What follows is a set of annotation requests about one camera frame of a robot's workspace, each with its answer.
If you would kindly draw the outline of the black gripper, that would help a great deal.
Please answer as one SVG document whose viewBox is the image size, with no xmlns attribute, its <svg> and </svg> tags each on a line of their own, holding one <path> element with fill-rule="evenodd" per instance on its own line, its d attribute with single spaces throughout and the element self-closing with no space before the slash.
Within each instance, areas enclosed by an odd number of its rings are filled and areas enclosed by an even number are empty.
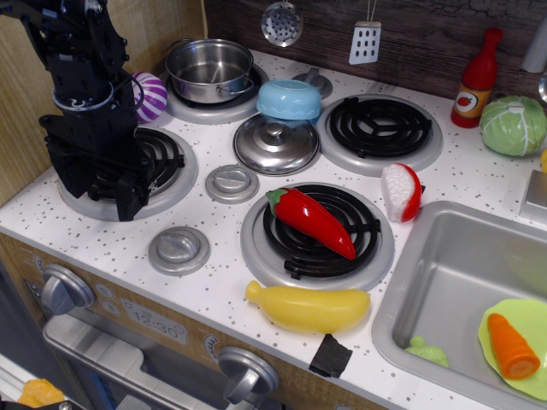
<svg viewBox="0 0 547 410">
<path fill-rule="evenodd" d="M 39 120 L 51 163 L 72 196 L 87 192 L 99 172 L 118 178 L 115 202 L 122 222 L 133 221 L 150 196 L 150 160 L 135 138 L 134 83 L 56 80 L 52 97 L 62 113 Z"/>
</svg>

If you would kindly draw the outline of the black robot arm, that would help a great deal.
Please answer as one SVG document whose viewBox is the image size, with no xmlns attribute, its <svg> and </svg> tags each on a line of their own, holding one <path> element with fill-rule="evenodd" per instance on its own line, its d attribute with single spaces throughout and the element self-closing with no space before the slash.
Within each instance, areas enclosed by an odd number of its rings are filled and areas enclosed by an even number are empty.
<svg viewBox="0 0 547 410">
<path fill-rule="evenodd" d="M 147 205 L 152 162 L 140 148 L 133 86 L 124 69 L 126 40 L 115 30 L 104 1 L 3 1 L 3 16 L 17 19 L 53 82 L 59 115 L 44 115 L 50 161 L 75 198 L 99 179 L 113 191 L 120 221 Z"/>
</svg>

